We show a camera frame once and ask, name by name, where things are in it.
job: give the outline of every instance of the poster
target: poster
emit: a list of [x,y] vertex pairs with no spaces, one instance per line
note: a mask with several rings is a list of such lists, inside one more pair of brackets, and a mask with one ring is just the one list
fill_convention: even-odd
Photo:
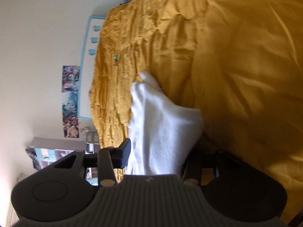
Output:
[[80,66],[63,66],[62,116],[64,137],[79,138],[78,89]]

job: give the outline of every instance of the white wall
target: white wall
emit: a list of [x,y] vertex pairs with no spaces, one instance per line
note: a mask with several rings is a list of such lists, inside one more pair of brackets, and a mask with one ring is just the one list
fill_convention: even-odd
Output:
[[79,65],[88,17],[122,0],[0,0],[0,225],[34,136],[63,139],[61,74]]

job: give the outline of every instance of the yellow bedspread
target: yellow bedspread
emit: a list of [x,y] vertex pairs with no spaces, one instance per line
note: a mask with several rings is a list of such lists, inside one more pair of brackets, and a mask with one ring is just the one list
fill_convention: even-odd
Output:
[[102,146],[118,146],[130,85],[150,71],[220,147],[283,184],[288,222],[303,207],[302,68],[303,0],[132,0],[101,31],[93,121]]

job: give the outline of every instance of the blue frame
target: blue frame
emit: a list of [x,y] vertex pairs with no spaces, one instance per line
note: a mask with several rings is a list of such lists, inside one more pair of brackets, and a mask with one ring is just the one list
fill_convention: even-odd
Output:
[[[86,49],[86,41],[87,41],[87,35],[88,35],[88,30],[89,30],[89,25],[91,22],[91,19],[105,19],[105,17],[101,16],[90,16],[88,18],[86,30],[85,30],[85,35],[83,39],[83,48],[82,48],[82,53],[81,53],[81,63],[80,63],[80,80],[79,80],[79,91],[78,91],[78,110],[80,110],[80,96],[81,96],[81,80],[82,80],[82,69],[83,69],[83,61],[84,61],[84,55],[85,55],[85,49]],[[83,117],[83,116],[78,116],[78,118],[81,119],[86,119],[86,120],[91,120],[92,118],[89,117]]]

